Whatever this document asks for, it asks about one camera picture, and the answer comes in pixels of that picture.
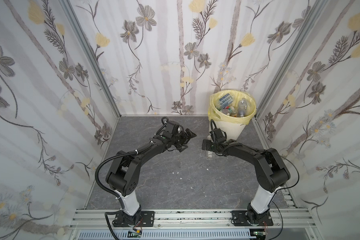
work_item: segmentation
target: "yellow trash bag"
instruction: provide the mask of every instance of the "yellow trash bag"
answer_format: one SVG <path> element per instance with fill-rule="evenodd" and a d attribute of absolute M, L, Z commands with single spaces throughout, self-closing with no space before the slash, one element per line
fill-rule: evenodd
<path fill-rule="evenodd" d="M 231 116 L 227 116 L 221 113 L 215 107 L 214 102 L 224 95 L 229 93 L 234 97 L 233 103 L 231 104 L 236 110 L 238 102 L 245 98 L 248 103 L 248 108 L 246 112 L 246 116 L 244 118 L 235 118 Z M 252 117 L 256 114 L 256 101 L 253 96 L 248 93 L 237 91 L 237 90 L 223 90 L 218 93 L 212 94 L 210 96 L 209 108 L 208 108 L 208 119 L 211 121 L 213 119 L 216 123 L 217 128 L 220 128 L 222 131 L 226 132 L 227 139 L 237 140 L 240 133 L 243 131 L 244 127 L 250 123 Z"/>

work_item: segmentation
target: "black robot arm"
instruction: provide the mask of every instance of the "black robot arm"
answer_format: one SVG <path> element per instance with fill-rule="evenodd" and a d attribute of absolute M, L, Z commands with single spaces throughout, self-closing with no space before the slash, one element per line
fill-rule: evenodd
<path fill-rule="evenodd" d="M 257 225 L 269 212 L 269 204 L 278 189 L 290 179 L 291 175 L 278 152 L 270 148 L 257 149 L 226 139 L 221 129 L 212 126 L 212 140 L 203 140 L 202 149 L 215 152 L 220 156 L 235 156 L 249 162 L 255 168 L 256 179 L 259 182 L 254 199 L 248 204 L 246 220 L 251 225 Z"/>
<path fill-rule="evenodd" d="M 196 137 L 196 134 L 188 128 L 184 131 L 183 126 L 178 122 L 169 121 L 168 118 L 166 118 L 166 120 L 154 137 L 150 139 L 151 142 L 140 148 L 144 149 L 149 147 L 148 150 L 141 153 L 137 150 L 137 155 L 118 157 L 113 160 L 106 176 L 106 182 L 112 190 L 117 190 L 124 197 L 131 194 L 139 182 L 141 166 L 149 159 L 164 151 L 184 151 L 188 147 L 186 145 L 188 141 Z"/>

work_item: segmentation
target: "yellow flower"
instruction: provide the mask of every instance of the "yellow flower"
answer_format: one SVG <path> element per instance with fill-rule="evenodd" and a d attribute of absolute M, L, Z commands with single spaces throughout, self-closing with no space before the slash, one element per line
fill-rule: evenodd
<path fill-rule="evenodd" d="M 193 83 L 193 78 L 187 76 L 187 77 L 182 77 L 181 80 L 183 82 L 186 82 L 186 83 Z"/>
<path fill-rule="evenodd" d="M 217 25 L 217 20 L 214 18 L 210 18 L 209 19 L 209 28 L 212 29 L 212 28 L 216 27 L 216 25 Z"/>
<path fill-rule="evenodd" d="M 58 111 L 56 112 L 56 114 L 59 115 L 60 117 L 62 117 L 62 111 L 61 111 L 61 110 L 58 110 Z"/>
<path fill-rule="evenodd" d="M 16 214 L 11 214 L 10 215 L 10 220 L 13 221 L 16 218 Z"/>
<path fill-rule="evenodd" d="M 291 94 L 288 95 L 288 102 L 291 105 L 291 107 L 295 106 L 295 97 Z"/>
<path fill-rule="evenodd" d="M 59 33 L 64 36 L 64 34 L 65 34 L 64 25 L 62 25 L 60 23 L 56 23 L 56 28 L 58 29 Z"/>
<path fill-rule="evenodd" d="M 355 48 L 352 53 L 350 54 L 352 58 L 358 58 L 360 57 L 360 44 Z"/>
<path fill-rule="evenodd" d="M 243 47 L 249 46 L 254 42 L 254 36 L 252 35 L 252 33 L 247 33 L 243 40 L 241 41 L 240 45 Z"/>
<path fill-rule="evenodd" d="M 62 105 L 60 106 L 60 109 L 61 109 L 62 111 L 66 111 L 66 110 L 67 110 L 67 105 L 62 104 Z"/>
<path fill-rule="evenodd" d="M 28 18 L 36 24 L 42 24 L 44 22 L 44 13 L 34 1 L 29 1 Z"/>
<path fill-rule="evenodd" d="M 109 39 L 101 33 L 96 34 L 96 43 L 100 47 L 106 47 L 109 44 Z"/>
<path fill-rule="evenodd" d="M 91 99 L 89 99 L 89 98 L 84 98 L 84 99 L 81 101 L 81 107 L 82 107 L 82 108 L 85 108 L 85 106 L 87 106 L 90 102 L 91 102 Z"/>
<path fill-rule="evenodd" d="M 202 12 L 204 9 L 205 0 L 193 0 L 189 4 L 189 9 L 194 13 Z"/>
<path fill-rule="evenodd" d="M 360 13 L 354 15 L 348 20 L 348 27 L 352 31 L 359 31 L 360 30 Z"/>

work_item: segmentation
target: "black mounting plate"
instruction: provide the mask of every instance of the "black mounting plate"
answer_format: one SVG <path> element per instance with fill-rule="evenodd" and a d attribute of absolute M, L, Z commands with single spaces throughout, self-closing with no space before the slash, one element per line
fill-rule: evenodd
<path fill-rule="evenodd" d="M 125 213 L 119 211 L 115 214 L 115 220 L 112 221 L 114 227 L 130 227 L 124 219 Z M 141 211 L 141 223 L 138 223 L 138 227 L 153 227 L 155 221 L 154 211 Z"/>
<path fill-rule="evenodd" d="M 231 223 L 234 224 L 235 227 L 239 227 L 239 226 L 252 226 L 249 222 L 247 222 L 245 213 L 247 211 L 231 211 L 232 213 L 232 220 Z M 261 223 L 259 223 L 258 226 L 264 226 L 263 221 L 267 224 L 267 226 L 273 226 L 273 221 L 271 218 L 271 214 L 268 212 L 262 219 L 261 219 Z"/>

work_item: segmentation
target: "black cable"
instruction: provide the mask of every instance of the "black cable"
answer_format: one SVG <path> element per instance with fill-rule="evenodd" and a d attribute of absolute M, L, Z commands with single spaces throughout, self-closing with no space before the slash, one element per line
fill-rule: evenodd
<path fill-rule="evenodd" d="M 105 212 L 104 213 L 104 216 L 106 217 L 106 221 L 107 221 L 107 226 L 110 230 L 110 233 L 112 234 L 113 238 L 115 240 L 120 240 L 119 238 L 116 237 L 116 234 L 113 232 L 113 229 L 112 227 L 110 226 L 110 223 L 109 223 L 109 219 L 108 219 L 108 215 L 115 215 L 117 212 Z"/>
<path fill-rule="evenodd" d="M 143 148 L 143 149 L 141 149 L 141 150 L 138 150 L 138 152 L 139 152 L 139 153 L 144 152 L 144 151 L 148 150 L 148 149 L 149 149 L 150 147 L 152 147 L 152 146 L 153 146 L 153 143 L 151 143 L 151 145 L 148 146 L 148 147 L 146 147 L 146 148 Z M 110 158 L 104 160 L 101 164 L 99 164 L 99 165 L 97 166 L 97 168 L 96 168 L 96 171 L 95 171 L 95 181 L 96 181 L 97 185 L 99 185 L 99 187 L 100 187 L 102 190 L 104 190 L 104 191 L 106 191 L 106 192 L 109 192 L 110 194 L 115 195 L 117 198 L 119 198 L 120 196 L 119 196 L 115 191 L 107 188 L 106 186 L 104 186 L 104 185 L 100 182 L 100 180 L 99 180 L 99 172 L 100 172 L 100 169 L 101 169 L 107 162 L 112 161 L 112 160 L 114 160 L 114 159 L 116 159 L 116 158 L 118 158 L 118 157 L 134 156 L 134 155 L 137 155 L 137 152 L 136 152 L 136 151 L 126 152 L 126 153 L 123 153 L 123 154 L 118 154 L 118 155 L 116 155 L 116 156 L 113 156 L 113 157 L 110 157 Z"/>
<path fill-rule="evenodd" d="M 272 240 L 272 239 L 277 238 L 277 237 L 281 234 L 281 232 L 283 231 L 283 225 L 284 225 L 284 223 L 283 223 L 283 216 L 281 215 L 281 212 L 280 212 L 279 207 L 278 207 L 273 201 L 272 201 L 272 203 L 277 207 L 277 210 L 279 210 L 279 214 L 280 214 L 280 217 L 281 217 L 281 230 L 280 230 L 280 232 L 279 232 L 278 235 L 276 235 L 275 237 L 270 238 L 270 239 L 268 239 L 268 240 Z"/>

